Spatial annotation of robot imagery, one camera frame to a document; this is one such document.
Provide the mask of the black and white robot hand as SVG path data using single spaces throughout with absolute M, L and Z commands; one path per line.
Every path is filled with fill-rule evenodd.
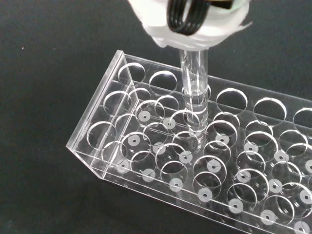
M 169 28 L 167 0 L 128 2 L 145 32 L 161 48 L 170 46 L 187 51 L 207 50 L 249 26 L 242 24 L 249 11 L 249 0 L 234 0 L 229 9 L 210 6 L 203 24 L 190 36 L 173 32 Z

